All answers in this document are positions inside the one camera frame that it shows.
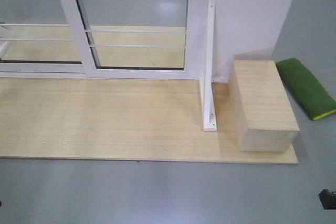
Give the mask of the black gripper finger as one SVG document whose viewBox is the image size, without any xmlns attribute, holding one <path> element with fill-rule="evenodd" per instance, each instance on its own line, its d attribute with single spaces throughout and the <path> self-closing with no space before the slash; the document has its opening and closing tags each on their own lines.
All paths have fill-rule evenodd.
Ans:
<svg viewBox="0 0 336 224">
<path fill-rule="evenodd" d="M 321 201 L 321 204 L 323 206 L 324 210 L 335 210 L 335 191 L 329 191 L 328 189 L 323 189 L 319 193 L 319 199 Z"/>
</svg>

